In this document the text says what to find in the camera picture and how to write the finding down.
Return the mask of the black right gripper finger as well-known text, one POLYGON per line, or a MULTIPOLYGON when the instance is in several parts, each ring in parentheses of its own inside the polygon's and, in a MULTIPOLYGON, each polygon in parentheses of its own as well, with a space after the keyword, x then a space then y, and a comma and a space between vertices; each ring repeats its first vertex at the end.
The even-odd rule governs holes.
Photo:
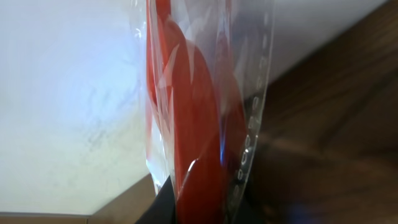
POLYGON ((171 178, 168 177, 151 206, 136 224, 176 224, 175 197, 171 178))

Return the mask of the red dustpan brush package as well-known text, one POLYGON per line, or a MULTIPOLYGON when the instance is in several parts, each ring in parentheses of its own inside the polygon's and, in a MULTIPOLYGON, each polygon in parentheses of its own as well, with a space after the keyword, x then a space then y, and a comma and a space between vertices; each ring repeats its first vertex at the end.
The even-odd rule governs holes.
POLYGON ((244 194, 274 31, 267 0, 146 0, 146 163, 177 223, 253 219, 244 194))

